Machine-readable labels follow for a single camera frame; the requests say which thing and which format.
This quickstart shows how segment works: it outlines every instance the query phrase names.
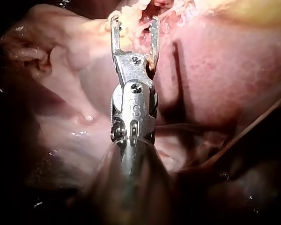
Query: metal screw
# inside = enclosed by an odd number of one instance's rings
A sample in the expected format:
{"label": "metal screw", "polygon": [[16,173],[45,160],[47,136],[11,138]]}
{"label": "metal screw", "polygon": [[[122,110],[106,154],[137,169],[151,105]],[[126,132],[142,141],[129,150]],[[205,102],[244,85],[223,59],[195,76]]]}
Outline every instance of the metal screw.
{"label": "metal screw", "polygon": [[117,121],[111,128],[111,140],[119,140],[126,135],[126,129],[123,122]]}
{"label": "metal screw", "polygon": [[139,65],[141,63],[141,59],[139,57],[132,57],[132,63],[135,65]]}
{"label": "metal screw", "polygon": [[131,85],[131,92],[133,94],[139,94],[142,92],[142,86],[138,83],[134,83],[133,85]]}

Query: metallic shaft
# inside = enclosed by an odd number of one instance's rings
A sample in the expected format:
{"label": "metallic shaft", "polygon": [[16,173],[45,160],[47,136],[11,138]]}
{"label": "metallic shaft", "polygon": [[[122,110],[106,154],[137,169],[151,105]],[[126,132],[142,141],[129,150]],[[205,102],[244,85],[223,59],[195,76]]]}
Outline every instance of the metallic shaft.
{"label": "metallic shaft", "polygon": [[104,225],[170,225],[170,177],[152,144],[113,143],[92,189]]}

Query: metal jaw tip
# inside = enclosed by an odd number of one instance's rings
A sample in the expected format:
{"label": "metal jaw tip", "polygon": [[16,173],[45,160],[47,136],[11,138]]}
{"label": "metal jaw tip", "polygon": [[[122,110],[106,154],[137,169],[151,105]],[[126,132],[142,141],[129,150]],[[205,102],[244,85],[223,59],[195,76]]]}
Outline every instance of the metal jaw tip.
{"label": "metal jaw tip", "polygon": [[153,16],[153,20],[150,23],[149,30],[151,31],[151,46],[150,52],[146,54],[124,52],[121,50],[120,31],[122,23],[118,19],[118,15],[111,18],[111,52],[115,69],[119,76],[119,82],[121,86],[124,87],[127,81],[137,79],[144,81],[150,88],[152,88],[153,83],[148,78],[146,68],[148,66],[151,73],[155,73],[159,58],[159,18],[157,16]]}

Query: yellow fat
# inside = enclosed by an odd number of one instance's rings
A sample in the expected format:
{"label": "yellow fat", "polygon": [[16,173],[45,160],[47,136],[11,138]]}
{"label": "yellow fat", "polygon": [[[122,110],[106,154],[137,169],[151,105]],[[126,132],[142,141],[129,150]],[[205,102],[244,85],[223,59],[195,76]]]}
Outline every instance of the yellow fat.
{"label": "yellow fat", "polygon": [[195,0],[199,10],[257,26],[281,25],[281,0]]}

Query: moist tissue surface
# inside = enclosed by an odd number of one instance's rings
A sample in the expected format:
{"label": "moist tissue surface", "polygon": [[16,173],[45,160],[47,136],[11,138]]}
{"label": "moist tissue surface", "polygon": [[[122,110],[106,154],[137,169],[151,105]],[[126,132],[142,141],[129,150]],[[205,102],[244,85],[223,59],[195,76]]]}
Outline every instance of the moist tissue surface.
{"label": "moist tissue surface", "polygon": [[[111,58],[114,14],[124,24],[122,48],[136,52],[148,50],[151,16],[162,21],[154,82],[155,146],[164,166],[173,174],[212,165],[281,106],[281,0],[279,7],[273,2],[135,0],[107,8],[102,1],[100,19],[77,11],[92,20],[52,5],[31,8],[0,39],[17,68],[7,72],[5,90],[16,86],[36,120],[27,126],[37,130],[40,146],[32,147],[37,157],[27,182],[83,189],[106,154],[118,84]],[[255,17],[259,7],[265,12]]]}

